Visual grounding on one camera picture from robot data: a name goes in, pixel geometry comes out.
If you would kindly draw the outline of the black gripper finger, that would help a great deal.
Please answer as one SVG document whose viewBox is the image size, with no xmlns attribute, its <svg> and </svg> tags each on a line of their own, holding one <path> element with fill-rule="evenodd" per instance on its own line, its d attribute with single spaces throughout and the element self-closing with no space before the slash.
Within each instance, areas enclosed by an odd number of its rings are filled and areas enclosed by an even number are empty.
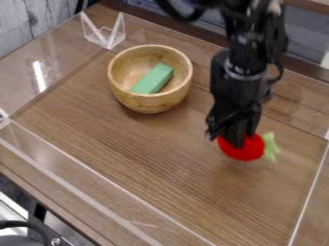
<svg viewBox="0 0 329 246">
<path fill-rule="evenodd" d="M 261 114 L 263 114 L 261 111 L 252 111 L 248 114 L 247 134 L 249 136 L 255 136 L 255 134 L 256 134 L 259 123 L 260 123 L 260 119 L 261 119 Z"/>
<path fill-rule="evenodd" d="M 247 131 L 248 122 L 245 120 L 233 123 L 225 131 L 224 138 L 236 148 L 243 148 L 245 145 Z"/>
</svg>

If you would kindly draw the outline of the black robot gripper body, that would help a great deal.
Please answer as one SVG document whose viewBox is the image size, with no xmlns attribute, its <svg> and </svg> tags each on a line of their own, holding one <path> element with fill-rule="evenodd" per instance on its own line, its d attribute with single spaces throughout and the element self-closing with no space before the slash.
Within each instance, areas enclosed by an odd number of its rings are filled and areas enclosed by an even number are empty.
<svg viewBox="0 0 329 246">
<path fill-rule="evenodd" d="M 206 117 L 206 138 L 224 137 L 228 127 L 240 121 L 248 121 L 252 111 L 263 112 L 263 104 L 269 100 L 267 83 L 268 66 L 255 66 L 251 74 L 243 74 L 237 64 L 231 62 L 231 52 L 219 52 L 212 59 L 210 91 L 214 105 Z"/>
</svg>

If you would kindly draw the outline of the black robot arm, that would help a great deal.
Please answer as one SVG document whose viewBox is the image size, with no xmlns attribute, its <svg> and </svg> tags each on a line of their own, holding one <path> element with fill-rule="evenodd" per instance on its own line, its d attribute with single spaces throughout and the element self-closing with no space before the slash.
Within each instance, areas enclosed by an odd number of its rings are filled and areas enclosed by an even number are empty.
<svg viewBox="0 0 329 246">
<path fill-rule="evenodd" d="M 205 11 L 219 8 L 225 22 L 228 49 L 212 59 L 210 92 L 214 105 L 206 117 L 206 137 L 224 138 L 236 148 L 256 135 L 263 106 L 281 79 L 281 56 L 288 48 L 283 0 L 186 0 L 186 14 L 170 0 L 154 0 L 178 21 L 193 22 Z M 275 66 L 279 75 L 268 75 Z"/>
</svg>

